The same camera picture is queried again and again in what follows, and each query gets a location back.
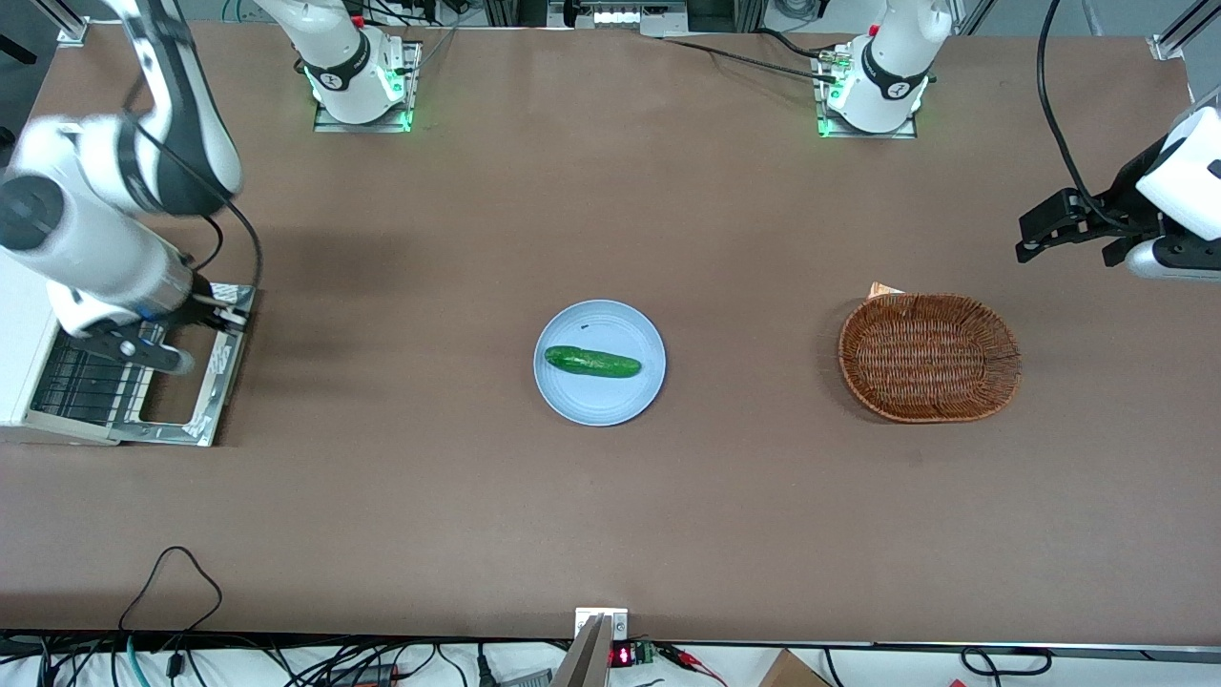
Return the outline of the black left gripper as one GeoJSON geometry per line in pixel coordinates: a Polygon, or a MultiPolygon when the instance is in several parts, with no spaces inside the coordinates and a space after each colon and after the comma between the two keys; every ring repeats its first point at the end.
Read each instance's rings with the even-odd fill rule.
{"type": "Polygon", "coordinates": [[[1016,260],[1026,264],[1054,246],[1107,239],[1103,248],[1107,268],[1121,262],[1128,268],[1168,268],[1158,253],[1158,240],[1165,236],[1162,214],[1137,188],[1165,143],[1156,139],[1122,165],[1107,190],[1092,195],[1081,182],[1081,192],[1063,188],[1023,214],[1016,260]]]}

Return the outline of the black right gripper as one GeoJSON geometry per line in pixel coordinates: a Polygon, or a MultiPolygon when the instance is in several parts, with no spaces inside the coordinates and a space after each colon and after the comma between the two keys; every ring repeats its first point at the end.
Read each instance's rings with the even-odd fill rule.
{"type": "Polygon", "coordinates": [[[212,292],[209,279],[193,271],[190,292],[184,301],[184,326],[244,332],[249,322],[250,301],[252,292],[212,292]]]}

